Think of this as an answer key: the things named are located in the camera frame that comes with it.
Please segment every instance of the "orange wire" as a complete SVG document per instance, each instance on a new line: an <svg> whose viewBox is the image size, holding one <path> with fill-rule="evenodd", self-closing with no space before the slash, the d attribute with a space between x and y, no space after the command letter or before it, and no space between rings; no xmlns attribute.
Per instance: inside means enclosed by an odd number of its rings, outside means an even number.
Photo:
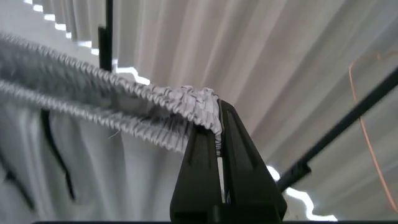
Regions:
<svg viewBox="0 0 398 224"><path fill-rule="evenodd" d="M354 83L353 83L353 76L352 76L352 73L351 73L354 64L355 64L356 62L358 62L359 60L361 60L361 59L363 59L363 58L365 58L365 57L369 57L369 56L376 56L377 60L380 61L380 60L382 60L382 59L385 60L385 59L387 59L387 58L389 58L389 57L391 57L391 56L393 56L393 55L398 55L398 52L390 52L390 53L386 54L386 55L383 56L383 57L381 57L381 55L380 55L379 53L370 54L370 55L363 55L362 57L360 57L359 59L357 59L356 61L354 61L354 62L349 66L349 70L348 70L349 83L350 83L350 85L351 85L351 91L352 91L352 94L353 94L353 98L354 98L355 104L357 103L357 99L356 99L355 87L354 87ZM393 209L395 212L398 213L397 205L396 205L394 199L393 199L392 196L391 196L390 190L389 190L389 188L388 188L388 186L387 186L387 184L386 184L386 181L384 180L383 173L382 173L381 170L380 170L379 163L377 162L376 156L374 155L373 147L372 147L372 144L371 144L371 142L370 142L370 140L369 140L368 132L366 131L366 127L365 127L365 124L364 124L364 122L363 122L362 116L359 117L359 122L361 123L362 131L363 131L363 134L365 135L366 143L368 144L368 149L369 149L369 152L371 153L374 166L375 166L375 168L376 168L376 170L377 170L377 174L379 175L381 185L382 185L383 188L384 188L384 191L385 191L385 193L386 193L386 195L387 195L388 201L390 202L392 209Z"/></svg>

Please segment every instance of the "corrugated ceiling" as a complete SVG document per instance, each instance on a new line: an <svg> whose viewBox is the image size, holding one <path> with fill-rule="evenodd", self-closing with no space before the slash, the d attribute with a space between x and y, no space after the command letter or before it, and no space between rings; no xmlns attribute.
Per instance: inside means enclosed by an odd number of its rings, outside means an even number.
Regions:
<svg viewBox="0 0 398 224"><path fill-rule="evenodd" d="M74 41L92 41L104 0L33 0ZM115 0L113 55L160 86L213 88L233 104L268 165L286 170L354 105L348 67L398 50L396 0ZM366 59L353 70L359 99L398 64ZM364 117L398 199L398 90ZM314 213L339 220L398 219L358 123L311 163L296 185Z"/></svg>

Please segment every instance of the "corrugated metal roof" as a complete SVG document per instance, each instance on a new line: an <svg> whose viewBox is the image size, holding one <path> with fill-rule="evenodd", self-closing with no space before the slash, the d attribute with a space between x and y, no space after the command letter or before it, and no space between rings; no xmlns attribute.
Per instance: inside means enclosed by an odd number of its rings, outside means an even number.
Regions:
<svg viewBox="0 0 398 224"><path fill-rule="evenodd" d="M35 0L75 41L92 41L104 1ZM233 104L268 165L286 170L353 106L348 67L398 50L398 1L115 0L114 58L160 86L213 88ZM397 65L367 59L353 70L361 99ZM364 117L398 198L398 90ZM339 220L398 219L359 124L311 163L296 185L314 213Z"/></svg>

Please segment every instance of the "diagonal black pole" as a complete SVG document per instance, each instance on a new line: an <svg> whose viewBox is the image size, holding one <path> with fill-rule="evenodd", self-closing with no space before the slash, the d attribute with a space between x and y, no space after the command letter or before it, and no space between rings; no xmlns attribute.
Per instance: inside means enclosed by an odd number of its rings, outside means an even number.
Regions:
<svg viewBox="0 0 398 224"><path fill-rule="evenodd" d="M398 67L312 146L277 182L281 192L311 173L308 162L398 85Z"/></svg>
<svg viewBox="0 0 398 224"><path fill-rule="evenodd" d="M98 27L99 67L112 71L113 0L106 0L106 25Z"/></svg>

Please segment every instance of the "gray fabric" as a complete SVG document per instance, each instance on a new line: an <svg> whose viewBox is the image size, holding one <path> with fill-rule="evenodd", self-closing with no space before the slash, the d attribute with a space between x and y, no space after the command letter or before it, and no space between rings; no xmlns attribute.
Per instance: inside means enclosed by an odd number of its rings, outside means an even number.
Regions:
<svg viewBox="0 0 398 224"><path fill-rule="evenodd" d="M217 99L207 88L129 82L0 33L0 223L168 220L175 151L184 152L192 125L212 130L220 148Z"/></svg>

